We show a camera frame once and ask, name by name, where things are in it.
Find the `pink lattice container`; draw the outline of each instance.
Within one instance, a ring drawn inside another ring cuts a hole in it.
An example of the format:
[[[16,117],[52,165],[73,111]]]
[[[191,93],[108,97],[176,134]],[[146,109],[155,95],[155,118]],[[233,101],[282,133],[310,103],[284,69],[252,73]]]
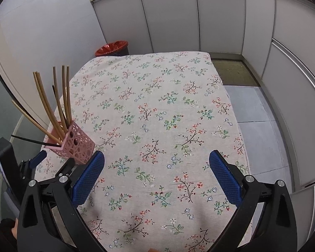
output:
[[[51,134],[58,138],[54,129],[51,131]],[[49,137],[46,142],[56,144]],[[45,146],[45,148],[52,150],[63,158],[74,158],[77,165],[83,165],[88,162],[93,154],[94,147],[95,143],[82,131],[75,121],[72,121],[61,147]]]

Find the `trash bin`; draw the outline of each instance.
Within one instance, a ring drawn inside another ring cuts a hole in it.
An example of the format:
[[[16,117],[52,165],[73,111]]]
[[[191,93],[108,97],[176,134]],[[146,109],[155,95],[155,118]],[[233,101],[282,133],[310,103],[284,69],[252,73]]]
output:
[[[96,57],[101,56],[126,56],[128,53],[128,41],[116,41],[107,43],[96,52]]]

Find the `blue mesh finger pad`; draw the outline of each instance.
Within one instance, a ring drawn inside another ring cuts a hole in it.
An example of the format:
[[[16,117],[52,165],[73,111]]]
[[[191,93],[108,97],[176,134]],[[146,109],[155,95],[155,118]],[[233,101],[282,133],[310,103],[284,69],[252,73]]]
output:
[[[74,207],[85,203],[85,200],[89,196],[91,189],[104,168],[104,164],[104,155],[102,152],[99,152],[72,188],[71,202]]]
[[[224,191],[226,198],[238,208],[243,201],[241,197],[241,187],[229,171],[229,168],[214,151],[210,153],[209,165]]]

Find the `wooden stick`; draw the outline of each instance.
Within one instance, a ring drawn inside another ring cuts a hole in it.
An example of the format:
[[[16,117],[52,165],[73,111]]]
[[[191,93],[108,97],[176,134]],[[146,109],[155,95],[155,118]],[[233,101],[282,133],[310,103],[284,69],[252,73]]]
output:
[[[52,88],[53,88],[54,96],[55,96],[55,87],[52,86]],[[70,124],[69,124],[68,121],[66,120],[66,116],[64,115],[64,112],[63,112],[63,109],[62,109],[62,108],[61,108],[61,110],[62,110],[62,115],[63,115],[64,121],[65,121],[65,123],[66,123],[66,128],[69,129]]]
[[[65,137],[65,133],[63,132],[60,124],[58,123],[53,111],[51,110],[50,104],[48,102],[46,93],[44,91],[44,87],[42,84],[41,76],[38,72],[35,72],[35,78],[37,81],[36,87],[39,91],[39,97],[41,98],[41,101],[43,103],[44,109],[46,110],[46,113],[51,121],[51,124],[53,125],[54,129],[58,133],[59,138],[63,141]]]
[[[63,131],[64,131],[64,133],[66,133],[68,131],[68,129],[66,128],[66,122],[64,120],[63,111],[61,108],[61,103],[59,101],[58,88],[57,88],[57,78],[56,78],[56,68],[55,67],[53,67],[53,75],[54,75],[55,99],[57,102],[58,113],[59,113],[59,117],[61,118]]]
[[[66,98],[66,73],[65,73],[64,65],[62,65],[62,90],[63,90],[63,103],[64,103],[64,111],[66,113],[66,119],[71,124],[69,111],[68,111],[68,103],[67,103],[67,98]]]
[[[69,121],[72,123],[71,103],[70,103],[70,76],[69,65],[66,67],[66,101],[68,105]]]
[[[15,101],[12,100],[12,103],[15,105],[15,107],[17,107],[17,108],[20,110],[21,113],[23,113],[23,115],[24,115],[26,118],[29,119],[29,121],[30,121],[31,123],[33,123],[36,127],[38,127],[40,131],[42,131],[44,134],[46,134],[46,135],[49,136],[51,139],[53,139],[54,141],[56,141],[58,144],[60,144],[60,145],[62,144],[62,142],[61,142],[58,138],[54,137],[54,136],[53,136],[51,133],[49,133],[45,128],[43,128],[41,125],[39,125],[34,119],[32,119],[30,116],[28,116],[27,113],[26,113],[24,110],[22,110],[19,105],[17,105],[17,104],[15,103]]]

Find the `table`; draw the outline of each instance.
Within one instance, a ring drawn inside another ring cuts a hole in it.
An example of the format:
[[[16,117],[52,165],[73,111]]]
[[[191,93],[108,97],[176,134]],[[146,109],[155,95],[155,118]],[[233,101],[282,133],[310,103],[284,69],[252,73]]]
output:
[[[71,80],[76,123],[105,155],[82,218],[108,250],[206,251],[236,207],[208,165],[219,150],[248,174],[243,137],[208,53],[98,57]],[[64,160],[48,151],[35,178]],[[251,228],[242,243],[248,242]]]

